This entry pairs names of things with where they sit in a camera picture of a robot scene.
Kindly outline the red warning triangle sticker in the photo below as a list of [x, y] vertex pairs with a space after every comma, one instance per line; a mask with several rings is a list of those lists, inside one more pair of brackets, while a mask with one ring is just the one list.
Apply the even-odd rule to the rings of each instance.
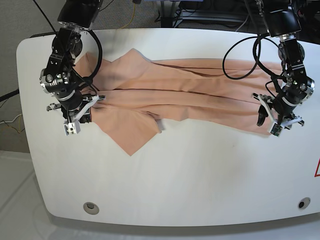
[[318, 161], [317, 167], [316, 167], [316, 171], [314, 174], [314, 177], [319, 177], [320, 176], [320, 159]]

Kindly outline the aluminium frame rail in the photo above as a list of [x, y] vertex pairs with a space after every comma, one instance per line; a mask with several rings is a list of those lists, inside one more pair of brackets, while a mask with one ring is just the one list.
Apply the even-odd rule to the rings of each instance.
[[183, 10], [180, 19], [187, 22], [196, 22], [201, 25], [219, 25], [236, 32], [249, 32], [254, 30], [253, 21], [248, 13], [196, 11]]

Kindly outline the black metal table leg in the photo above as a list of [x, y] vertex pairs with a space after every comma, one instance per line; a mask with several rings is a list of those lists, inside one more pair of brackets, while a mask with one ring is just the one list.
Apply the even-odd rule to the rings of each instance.
[[157, 1], [157, 8], [160, 13], [160, 27], [173, 28], [174, 16], [176, 12], [176, 2], [171, 0]]

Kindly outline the peach pink T-shirt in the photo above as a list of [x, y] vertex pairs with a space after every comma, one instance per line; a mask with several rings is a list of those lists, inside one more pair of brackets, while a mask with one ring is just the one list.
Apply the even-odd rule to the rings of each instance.
[[259, 102], [269, 76], [248, 60], [215, 58], [151, 61], [131, 49], [114, 61], [103, 60], [93, 79], [104, 100], [91, 119], [128, 155], [161, 132], [159, 120], [213, 122], [268, 135], [269, 121], [257, 126]]

